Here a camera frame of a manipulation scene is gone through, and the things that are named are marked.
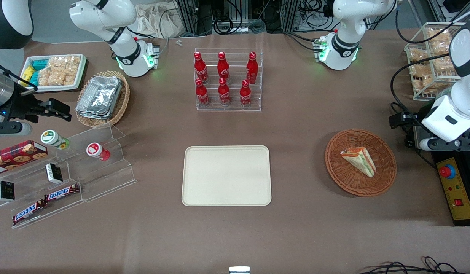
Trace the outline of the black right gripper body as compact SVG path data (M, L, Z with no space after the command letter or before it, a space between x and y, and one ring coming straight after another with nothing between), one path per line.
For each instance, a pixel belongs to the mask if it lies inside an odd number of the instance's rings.
M33 91L26 91L25 95L21 95L20 91L14 91L5 103L5 122L19 119L30 123L38 123L39 117L33 113L37 106L38 100L35 98Z

